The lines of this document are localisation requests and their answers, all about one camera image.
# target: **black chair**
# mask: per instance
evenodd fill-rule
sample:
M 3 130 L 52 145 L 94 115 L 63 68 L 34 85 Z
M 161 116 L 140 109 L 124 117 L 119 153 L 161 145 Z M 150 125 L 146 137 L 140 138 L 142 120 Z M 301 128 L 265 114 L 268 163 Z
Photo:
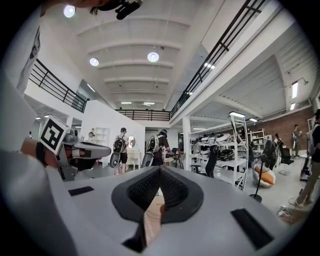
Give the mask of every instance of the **black chair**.
M 291 160 L 291 156 L 290 156 L 290 150 L 289 148 L 280 148 L 280 153 L 281 153 L 281 164 L 285 164 L 285 165 L 291 165 L 294 161 Z M 280 174 L 283 175 L 289 175 L 289 173 L 286 173 L 285 170 L 281 170 L 279 171 Z
M 210 155 L 209 155 L 209 159 L 206 164 L 206 167 L 205 167 L 206 173 L 199 172 L 199 167 L 201 166 L 199 164 L 192 164 L 191 167 L 195 168 L 195 172 L 197 174 L 214 178 L 214 169 L 215 169 L 215 166 L 217 163 L 217 159 L 218 159 L 218 148 L 216 145 L 212 145 L 212 146 L 210 146 Z

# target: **t-shirt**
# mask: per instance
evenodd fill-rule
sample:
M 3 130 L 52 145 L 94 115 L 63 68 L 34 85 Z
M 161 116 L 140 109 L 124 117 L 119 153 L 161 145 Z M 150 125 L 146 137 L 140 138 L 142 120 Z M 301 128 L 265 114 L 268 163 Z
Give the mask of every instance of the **t-shirt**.
M 118 138 L 122 138 L 125 141 L 125 147 L 124 147 L 124 150 L 121 151 L 121 153 L 126 153 L 127 152 L 127 144 L 129 144 L 128 137 L 125 135 L 122 135 L 122 134 L 118 135 L 117 137 L 115 137 L 113 145 L 115 144 L 115 142 Z
M 169 143 L 165 136 L 159 138 L 159 146 L 160 149 L 158 150 L 158 152 L 154 153 L 154 158 L 162 160 L 162 146 L 164 146 L 165 148 L 169 148 Z
M 313 138 L 313 144 L 316 146 L 317 144 L 320 143 L 320 126 L 314 129 L 312 133 L 312 138 Z M 312 156 L 312 161 L 320 163 L 320 149 L 316 148 L 313 156 Z

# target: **red brick wall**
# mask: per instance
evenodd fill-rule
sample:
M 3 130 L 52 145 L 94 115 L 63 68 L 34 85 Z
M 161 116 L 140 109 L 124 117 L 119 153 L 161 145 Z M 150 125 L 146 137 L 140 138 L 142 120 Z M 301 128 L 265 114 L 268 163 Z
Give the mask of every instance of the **red brick wall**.
M 273 141 L 275 139 L 275 134 L 279 134 L 279 137 L 283 141 L 284 145 L 291 149 L 293 147 L 292 133 L 295 129 L 295 124 L 297 124 L 299 125 L 299 130 L 302 131 L 302 135 L 300 137 L 300 150 L 306 150 L 306 133 L 309 132 L 308 119 L 312 118 L 313 116 L 314 111 L 311 107 L 309 107 L 275 120 L 257 123 L 256 126 L 248 126 L 248 128 L 253 132 L 265 129 L 265 135 L 272 135 Z M 230 133 L 231 135 L 233 135 L 232 130 L 224 131 L 224 133 Z

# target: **black railing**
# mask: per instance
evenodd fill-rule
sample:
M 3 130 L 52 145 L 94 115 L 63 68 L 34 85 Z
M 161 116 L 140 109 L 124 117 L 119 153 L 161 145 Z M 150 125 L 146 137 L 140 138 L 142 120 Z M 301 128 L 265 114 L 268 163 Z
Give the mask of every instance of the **black railing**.
M 206 79 L 210 72 L 218 65 L 219 61 L 232 47 L 232 42 L 239 37 L 241 31 L 255 14 L 261 13 L 259 8 L 266 0 L 246 0 L 239 12 L 231 21 L 225 32 L 222 34 L 212 51 L 206 57 L 201 67 L 195 73 L 194 77 L 183 91 L 177 103 L 171 110 L 173 116 L 180 107 L 187 101 L 190 95 L 199 87 Z
M 40 60 L 36 60 L 29 79 L 72 108 L 82 113 L 85 111 L 87 101 L 61 82 Z
M 170 121 L 170 111 L 156 111 L 156 110 L 125 110 L 117 109 L 119 113 L 132 120 L 145 121 Z

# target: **white ceiling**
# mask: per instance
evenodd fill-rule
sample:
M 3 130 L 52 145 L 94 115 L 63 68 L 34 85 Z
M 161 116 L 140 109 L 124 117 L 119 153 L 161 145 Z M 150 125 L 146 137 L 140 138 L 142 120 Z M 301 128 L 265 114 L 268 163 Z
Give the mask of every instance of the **white ceiling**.
M 57 117 L 58 119 L 60 119 L 62 122 L 64 122 L 64 123 L 67 122 L 68 115 L 61 113 L 55 109 L 52 109 L 52 108 L 48 107 L 47 105 L 33 99 L 32 97 L 30 97 L 26 94 L 24 95 L 24 99 L 29 104 L 29 106 L 34 110 L 34 112 L 36 112 L 37 116 L 39 118 L 41 118 L 38 121 L 45 122 L 46 121 L 45 115 L 53 115 L 53 116 Z M 72 125 L 81 125 L 81 123 L 82 123 L 81 120 L 73 118 Z
M 92 16 L 77 9 L 68 23 L 88 59 L 99 60 L 99 76 L 118 107 L 146 108 L 143 102 L 153 102 L 153 109 L 162 109 L 175 60 L 198 7 L 198 0 L 144 0 L 124 20 L 116 20 L 114 11 Z M 147 59 L 153 51 L 159 54 L 155 63 Z
M 315 86 L 318 69 L 317 56 L 310 42 L 296 26 L 291 37 L 282 39 L 282 46 L 279 50 L 275 49 L 274 55 L 234 85 L 222 87 L 218 95 L 246 106 L 263 117 L 276 112 L 290 111 L 292 103 L 296 103 L 297 109 L 308 102 Z M 298 93 L 297 97 L 292 99 L 291 85 L 296 81 Z M 193 116 L 227 120 L 231 111 L 242 112 L 212 101 Z M 248 113 L 242 114 L 248 119 L 255 118 Z M 208 123 L 203 121 L 197 121 L 196 125 L 209 127 Z

